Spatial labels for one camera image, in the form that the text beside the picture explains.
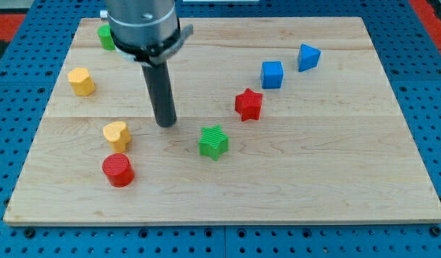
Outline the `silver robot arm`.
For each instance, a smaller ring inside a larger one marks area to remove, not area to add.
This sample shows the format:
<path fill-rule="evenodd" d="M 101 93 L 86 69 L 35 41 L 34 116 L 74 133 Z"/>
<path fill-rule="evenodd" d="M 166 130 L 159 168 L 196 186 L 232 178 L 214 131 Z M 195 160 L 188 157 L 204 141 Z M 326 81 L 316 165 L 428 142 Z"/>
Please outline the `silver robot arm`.
<path fill-rule="evenodd" d="M 167 60 L 194 26 L 181 26 L 174 0 L 105 0 L 105 17 L 119 53 L 142 67 L 156 124 L 171 127 L 177 116 Z"/>

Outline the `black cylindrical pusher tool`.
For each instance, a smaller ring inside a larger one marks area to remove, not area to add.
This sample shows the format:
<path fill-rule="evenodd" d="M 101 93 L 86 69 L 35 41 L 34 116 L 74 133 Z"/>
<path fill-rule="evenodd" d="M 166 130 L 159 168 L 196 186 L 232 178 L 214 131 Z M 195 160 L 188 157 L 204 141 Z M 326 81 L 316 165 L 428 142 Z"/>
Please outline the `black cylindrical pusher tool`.
<path fill-rule="evenodd" d="M 176 108 L 167 63 L 142 66 L 157 125 L 169 128 L 176 123 Z"/>

